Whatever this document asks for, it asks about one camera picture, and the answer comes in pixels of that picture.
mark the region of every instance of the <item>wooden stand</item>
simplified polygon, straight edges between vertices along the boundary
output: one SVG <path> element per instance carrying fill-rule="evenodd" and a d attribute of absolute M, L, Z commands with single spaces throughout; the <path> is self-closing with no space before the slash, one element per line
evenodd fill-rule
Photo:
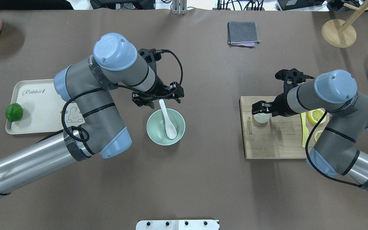
<path fill-rule="evenodd" d="M 366 10 L 368 10 L 368 0 L 366 0 L 359 8 L 351 7 L 345 3 L 344 6 L 356 10 L 347 21 L 340 19 L 332 19 L 325 22 L 322 26 L 323 38 L 330 44 L 339 48 L 347 48 L 356 41 L 356 30 L 352 23 Z"/>

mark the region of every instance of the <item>lemon slice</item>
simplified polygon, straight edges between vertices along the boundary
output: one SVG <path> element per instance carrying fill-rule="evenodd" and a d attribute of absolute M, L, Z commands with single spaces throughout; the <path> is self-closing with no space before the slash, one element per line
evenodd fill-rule
<path fill-rule="evenodd" d="M 311 110 L 308 112 L 308 120 L 313 123 L 316 124 L 323 116 L 325 112 L 321 109 L 315 109 L 315 110 Z"/>
<path fill-rule="evenodd" d="M 315 132 L 313 138 L 314 138 L 314 141 L 317 142 L 317 140 L 319 139 L 320 135 L 322 135 L 323 133 L 323 130 L 319 130 L 317 132 Z"/>

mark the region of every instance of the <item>white tray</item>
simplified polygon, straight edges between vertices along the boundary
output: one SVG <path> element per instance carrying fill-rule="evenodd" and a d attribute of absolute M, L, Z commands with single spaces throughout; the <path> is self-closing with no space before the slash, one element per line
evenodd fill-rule
<path fill-rule="evenodd" d="M 33 134 L 63 129 L 60 114 L 65 101 L 57 94 L 53 79 L 20 81 L 13 88 L 13 103 L 22 106 L 24 115 L 20 121 L 6 122 L 7 133 Z M 76 103 L 67 107 L 65 122 L 68 127 L 85 122 Z"/>

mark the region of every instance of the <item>ceramic spoon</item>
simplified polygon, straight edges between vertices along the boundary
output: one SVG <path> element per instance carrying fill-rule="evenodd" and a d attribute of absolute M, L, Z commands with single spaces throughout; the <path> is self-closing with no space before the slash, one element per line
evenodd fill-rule
<path fill-rule="evenodd" d="M 164 100 L 159 100 L 161 111 L 163 111 L 163 116 L 165 120 L 165 132 L 167 133 L 167 137 L 171 140 L 177 137 L 177 131 L 175 130 L 174 125 L 171 123 L 170 118 L 168 118 L 167 109 L 165 108 Z"/>

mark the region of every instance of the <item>robot logo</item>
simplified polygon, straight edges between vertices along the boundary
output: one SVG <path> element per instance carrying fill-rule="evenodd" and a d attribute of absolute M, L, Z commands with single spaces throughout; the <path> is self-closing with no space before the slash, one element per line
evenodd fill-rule
<path fill-rule="evenodd" d="M 114 53 L 115 45 L 114 39 L 108 38 L 104 41 L 101 41 L 99 44 L 99 50 L 103 57 L 109 57 Z"/>
<path fill-rule="evenodd" d="M 78 107 L 70 108 L 69 116 L 66 120 L 67 123 L 83 122 L 82 114 Z"/>

